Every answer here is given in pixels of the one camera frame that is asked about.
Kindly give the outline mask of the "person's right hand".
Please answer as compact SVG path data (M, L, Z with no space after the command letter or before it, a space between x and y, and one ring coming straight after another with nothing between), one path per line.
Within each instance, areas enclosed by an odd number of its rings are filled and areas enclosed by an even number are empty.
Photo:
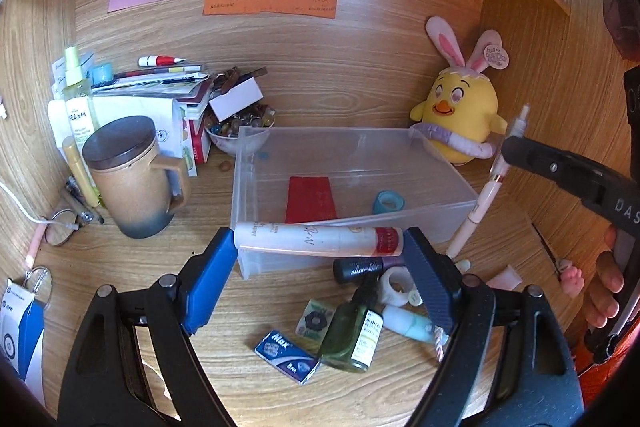
M587 286L582 302L587 324L594 329L603 329L608 320L620 312L620 304L614 296L623 289L624 277L612 251L616 239L617 229L610 225L604 234L606 249L597 259L596 274Z

